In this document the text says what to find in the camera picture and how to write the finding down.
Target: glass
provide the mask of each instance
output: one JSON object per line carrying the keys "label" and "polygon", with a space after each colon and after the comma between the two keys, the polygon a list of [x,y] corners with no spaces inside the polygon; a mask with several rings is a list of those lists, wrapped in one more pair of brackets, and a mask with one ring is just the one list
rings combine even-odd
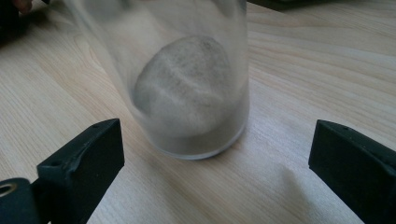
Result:
{"label": "glass", "polygon": [[65,2],[152,145],[198,160],[238,138],[249,108],[246,1]]}

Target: black clamp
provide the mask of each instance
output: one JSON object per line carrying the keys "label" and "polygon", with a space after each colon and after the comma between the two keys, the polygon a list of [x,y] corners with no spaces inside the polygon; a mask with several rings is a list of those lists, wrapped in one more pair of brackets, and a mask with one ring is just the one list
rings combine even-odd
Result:
{"label": "black clamp", "polygon": [[0,182],[0,222],[87,223],[123,165],[120,120],[96,123],[38,164],[33,184]]}
{"label": "black clamp", "polygon": [[396,152],[318,120],[309,168],[365,223],[396,224]]}

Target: wooden table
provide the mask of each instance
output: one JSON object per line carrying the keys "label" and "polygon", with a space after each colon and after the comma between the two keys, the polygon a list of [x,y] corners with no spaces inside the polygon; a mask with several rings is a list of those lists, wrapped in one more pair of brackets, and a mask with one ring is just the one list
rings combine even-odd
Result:
{"label": "wooden table", "polygon": [[0,43],[0,179],[34,181],[59,147],[120,118],[125,167],[89,223],[361,223],[307,161],[317,119],[396,149],[393,0],[249,4],[247,128],[204,161],[155,150],[64,4],[35,4],[26,33]]}

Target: dark object in corner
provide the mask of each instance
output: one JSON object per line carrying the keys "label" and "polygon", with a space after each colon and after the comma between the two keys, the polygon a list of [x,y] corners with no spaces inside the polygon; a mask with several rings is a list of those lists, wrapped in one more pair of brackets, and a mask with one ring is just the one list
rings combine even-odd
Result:
{"label": "dark object in corner", "polygon": [[396,223],[396,152],[318,120],[309,168],[365,223]]}
{"label": "dark object in corner", "polygon": [[120,120],[96,123],[38,164],[32,185],[0,182],[0,222],[87,223],[123,165]]}
{"label": "dark object in corner", "polygon": [[0,31],[12,30],[19,26],[20,12],[12,5],[11,0],[0,0]]}
{"label": "dark object in corner", "polygon": [[268,7],[272,10],[282,11],[296,7],[305,7],[314,4],[329,2],[330,0],[247,0],[262,7]]}

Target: gray powder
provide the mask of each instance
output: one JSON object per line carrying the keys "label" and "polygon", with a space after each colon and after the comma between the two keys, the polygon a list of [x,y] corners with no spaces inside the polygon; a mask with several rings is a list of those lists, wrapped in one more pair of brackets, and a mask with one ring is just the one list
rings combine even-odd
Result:
{"label": "gray powder", "polygon": [[133,101],[151,127],[174,137],[216,129],[233,107],[232,71],[213,38],[190,36],[162,48],[134,86]]}

